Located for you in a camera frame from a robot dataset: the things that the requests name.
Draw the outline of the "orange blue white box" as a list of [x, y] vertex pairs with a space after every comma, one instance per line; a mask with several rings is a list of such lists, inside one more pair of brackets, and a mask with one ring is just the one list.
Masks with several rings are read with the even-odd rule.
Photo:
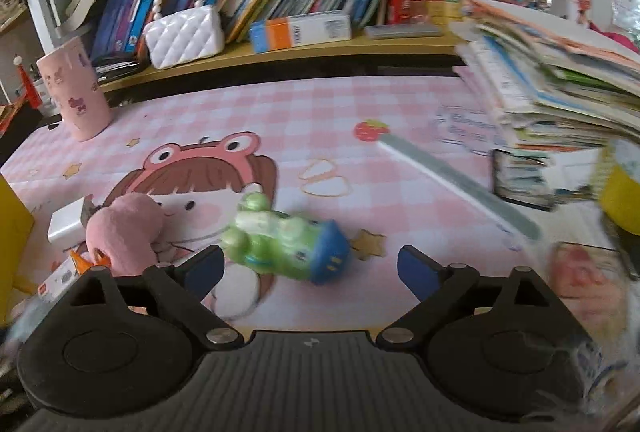
[[316, 12], [258, 21], [250, 26], [255, 53], [352, 39], [352, 21], [342, 11]]

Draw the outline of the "yellow cardboard box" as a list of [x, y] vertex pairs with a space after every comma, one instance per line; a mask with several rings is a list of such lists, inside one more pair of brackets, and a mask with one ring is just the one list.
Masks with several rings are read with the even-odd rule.
[[18, 274], [35, 219], [4, 177], [0, 180], [0, 198], [0, 307], [1, 322], [4, 324], [13, 308], [13, 291], [21, 291], [27, 296], [37, 291], [33, 282]]

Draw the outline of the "green blue toy car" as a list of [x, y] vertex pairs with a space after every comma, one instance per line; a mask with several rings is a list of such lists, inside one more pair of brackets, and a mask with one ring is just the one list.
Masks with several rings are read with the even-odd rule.
[[346, 269], [352, 249], [333, 220], [311, 220], [273, 210], [263, 193], [248, 193], [222, 232], [227, 259], [258, 274], [322, 285]]

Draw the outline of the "pink cartoon cup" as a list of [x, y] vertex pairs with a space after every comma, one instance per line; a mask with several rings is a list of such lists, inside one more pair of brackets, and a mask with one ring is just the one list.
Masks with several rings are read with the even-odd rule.
[[85, 46], [74, 37], [37, 61], [52, 100], [72, 137], [88, 141], [111, 123], [111, 111]]

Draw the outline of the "small white printed box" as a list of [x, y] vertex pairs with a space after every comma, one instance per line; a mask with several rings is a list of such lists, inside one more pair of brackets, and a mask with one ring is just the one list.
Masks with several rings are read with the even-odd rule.
[[37, 295], [42, 300], [55, 301], [90, 267], [93, 267], [91, 262], [72, 250], [70, 255], [58, 264], [58, 267], [38, 287]]

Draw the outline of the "white power adapter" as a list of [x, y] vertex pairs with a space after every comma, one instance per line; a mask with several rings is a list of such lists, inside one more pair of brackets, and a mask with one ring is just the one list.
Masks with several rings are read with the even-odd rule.
[[91, 196], [81, 197], [55, 210], [47, 231], [49, 243], [60, 250], [80, 245], [85, 240], [86, 226], [95, 210]]

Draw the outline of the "pink plush chick toy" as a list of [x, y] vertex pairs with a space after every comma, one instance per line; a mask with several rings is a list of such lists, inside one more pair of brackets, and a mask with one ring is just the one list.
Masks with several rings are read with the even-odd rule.
[[162, 233], [165, 216], [151, 197], [140, 193], [119, 196], [88, 220], [87, 251], [90, 258], [70, 251], [79, 274], [104, 265], [116, 276], [140, 275], [157, 262], [154, 244]]

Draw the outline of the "stack of papers and magazines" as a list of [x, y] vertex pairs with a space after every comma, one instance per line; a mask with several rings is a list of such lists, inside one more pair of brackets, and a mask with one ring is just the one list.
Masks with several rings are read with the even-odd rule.
[[555, 15], [471, 0], [451, 21], [465, 76], [506, 146], [575, 151], [639, 140], [639, 55]]

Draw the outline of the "grey ruler strip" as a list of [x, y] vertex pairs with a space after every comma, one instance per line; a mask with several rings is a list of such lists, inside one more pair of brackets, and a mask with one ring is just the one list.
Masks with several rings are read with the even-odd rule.
[[489, 192], [480, 183], [451, 167], [446, 161], [390, 133], [385, 133], [378, 138], [378, 146], [439, 184], [447, 186], [478, 210], [485, 212], [488, 217], [507, 226], [512, 232], [519, 233], [531, 243], [538, 243], [541, 240], [541, 229], [536, 222]]

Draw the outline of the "smartphone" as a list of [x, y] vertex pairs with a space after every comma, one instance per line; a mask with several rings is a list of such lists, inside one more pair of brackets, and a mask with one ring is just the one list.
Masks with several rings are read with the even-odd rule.
[[554, 201], [542, 175], [546, 167], [541, 156], [494, 149], [491, 152], [492, 192], [507, 203], [549, 212], [554, 208]]

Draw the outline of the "white quilted pearl handbag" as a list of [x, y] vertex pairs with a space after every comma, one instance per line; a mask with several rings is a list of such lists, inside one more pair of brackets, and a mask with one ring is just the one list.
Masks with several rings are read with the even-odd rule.
[[157, 70], [211, 58], [224, 50], [224, 31], [214, 6], [194, 0], [194, 7], [163, 15], [164, 0], [153, 0], [153, 19], [143, 28], [151, 65]]

